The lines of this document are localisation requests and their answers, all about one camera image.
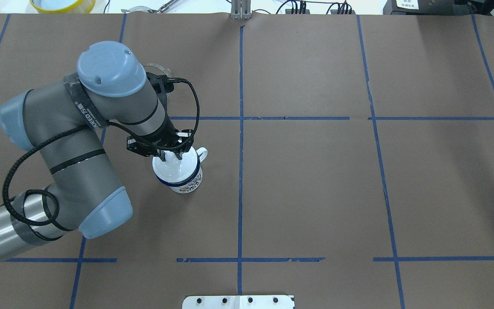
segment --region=white bracket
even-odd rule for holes
[[[186,297],[182,309],[294,309],[290,295],[235,295],[220,297]]]
[[[251,19],[251,0],[231,0],[232,19]]]

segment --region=silver metal tube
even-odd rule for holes
[[[36,221],[47,220],[47,216],[43,210],[42,197],[40,195],[31,195],[26,198],[24,203],[24,211],[28,219]],[[26,240],[30,239],[30,242],[35,242],[37,245],[43,245],[49,242],[37,238],[31,231],[29,231],[29,228],[27,228],[27,231],[29,232],[28,234],[19,235],[16,228],[12,224],[10,214],[7,212],[5,207],[0,207],[0,262],[3,262],[8,258],[12,258],[17,254],[32,249],[36,246],[26,242],[24,238]],[[35,227],[35,231],[49,238],[58,237],[65,233],[64,231],[57,229],[52,224],[44,227]]]

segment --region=white plate with holes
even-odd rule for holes
[[[290,295],[233,295],[186,297],[182,309],[294,309]]]

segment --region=white enamel mug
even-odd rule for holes
[[[170,151],[165,151],[165,161],[154,157],[151,166],[162,184],[176,193],[184,194],[194,191],[202,183],[202,162],[208,151],[204,147],[193,147],[182,154],[182,160]]]

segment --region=blue joint cap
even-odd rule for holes
[[[92,44],[77,59],[81,84],[105,97],[125,97],[146,83],[146,71],[129,47],[114,41]]]
[[[133,215],[125,187],[121,186],[102,201],[77,228],[87,239],[104,235],[122,225]]]
[[[20,94],[0,106],[0,126],[10,141],[22,150],[29,151],[33,145],[24,127],[24,102],[30,90]]]

